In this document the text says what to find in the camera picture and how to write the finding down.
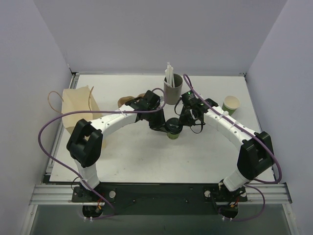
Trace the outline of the green paper coffee cup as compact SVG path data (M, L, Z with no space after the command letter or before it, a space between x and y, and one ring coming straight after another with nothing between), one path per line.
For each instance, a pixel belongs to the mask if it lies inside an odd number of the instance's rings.
M179 135L181 134L182 130L179 131L174 131L174 132L168 132L167 133L167 137L171 140L175 140L179 137Z

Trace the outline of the black plastic cup lid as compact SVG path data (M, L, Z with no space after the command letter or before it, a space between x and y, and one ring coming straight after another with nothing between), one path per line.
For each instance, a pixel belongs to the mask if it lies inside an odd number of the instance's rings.
M183 129L183 125L178 118L172 117L166 121L165 129L168 133L179 134Z

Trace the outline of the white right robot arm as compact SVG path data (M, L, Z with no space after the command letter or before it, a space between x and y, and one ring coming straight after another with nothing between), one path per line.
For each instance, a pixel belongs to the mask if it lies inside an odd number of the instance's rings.
M233 119L218 104L206 99L202 101L192 91L181 95L183 108L179 121L183 126L210 125L226 137L239 151L237 166L225 177L220 186L233 192L254 180L274 164L271 138L268 133L257 133Z

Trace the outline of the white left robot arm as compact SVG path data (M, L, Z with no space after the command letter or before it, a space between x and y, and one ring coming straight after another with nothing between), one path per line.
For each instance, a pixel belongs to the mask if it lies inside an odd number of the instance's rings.
M165 132L164 112L160 107L162 101L162 97L148 90L143 97L126 101L112 114L91 121L81 119L76 123L67 150L77 165L84 187L83 196L87 200L96 201L100 197L96 162L101 155L103 140L122 127L140 120L148 121L153 130Z

